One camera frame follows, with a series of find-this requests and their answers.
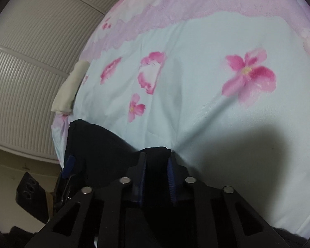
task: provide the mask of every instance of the beige cloth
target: beige cloth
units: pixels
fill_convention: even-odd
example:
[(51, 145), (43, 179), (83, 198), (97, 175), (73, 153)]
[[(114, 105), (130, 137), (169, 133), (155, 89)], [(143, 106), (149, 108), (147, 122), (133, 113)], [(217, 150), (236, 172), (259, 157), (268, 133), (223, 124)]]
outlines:
[(60, 87), (53, 101), (52, 112), (58, 114), (69, 114), (72, 112), (73, 101), (88, 67), (89, 62), (86, 60), (80, 60), (75, 64), (73, 71)]

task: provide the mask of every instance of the orange flower center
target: orange flower center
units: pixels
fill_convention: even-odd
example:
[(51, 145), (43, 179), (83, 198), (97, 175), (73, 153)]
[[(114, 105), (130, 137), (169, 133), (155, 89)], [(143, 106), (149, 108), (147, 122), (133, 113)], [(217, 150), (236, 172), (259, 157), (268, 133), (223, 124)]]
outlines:
[(243, 75), (247, 75), (247, 74), (249, 74), (251, 72), (251, 70), (252, 70), (251, 67), (245, 67), (245, 68), (242, 69), (241, 73)]

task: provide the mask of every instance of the metal rivet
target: metal rivet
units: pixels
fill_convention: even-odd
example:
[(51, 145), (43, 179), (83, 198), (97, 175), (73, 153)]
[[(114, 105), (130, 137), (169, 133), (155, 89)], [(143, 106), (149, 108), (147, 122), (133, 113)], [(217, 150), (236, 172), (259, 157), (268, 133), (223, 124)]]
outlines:
[(121, 182), (121, 184), (128, 184), (129, 182), (131, 182), (131, 179), (129, 177), (122, 177), (119, 181)]
[(194, 184), (195, 182), (196, 182), (196, 178), (194, 178), (194, 177), (187, 177), (186, 179), (185, 179), (185, 182), (186, 183), (188, 183), (188, 184)]
[(224, 192), (225, 193), (227, 193), (227, 194), (232, 194), (233, 192), (234, 192), (234, 188), (233, 187), (231, 187), (231, 186), (225, 186), (224, 188), (223, 188), (223, 190), (224, 190)]
[(82, 193), (83, 194), (89, 194), (91, 192), (92, 192), (92, 188), (89, 187), (89, 186), (85, 186), (85, 187), (82, 188)]

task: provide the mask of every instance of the bed sheet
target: bed sheet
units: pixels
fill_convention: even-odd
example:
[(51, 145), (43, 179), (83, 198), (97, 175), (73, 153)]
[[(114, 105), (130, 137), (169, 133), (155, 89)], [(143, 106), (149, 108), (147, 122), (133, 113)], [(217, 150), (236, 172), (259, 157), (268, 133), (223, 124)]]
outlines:
[(69, 122), (174, 150), (277, 228), (310, 236), (310, 8), (304, 0), (120, 0), (87, 42)]

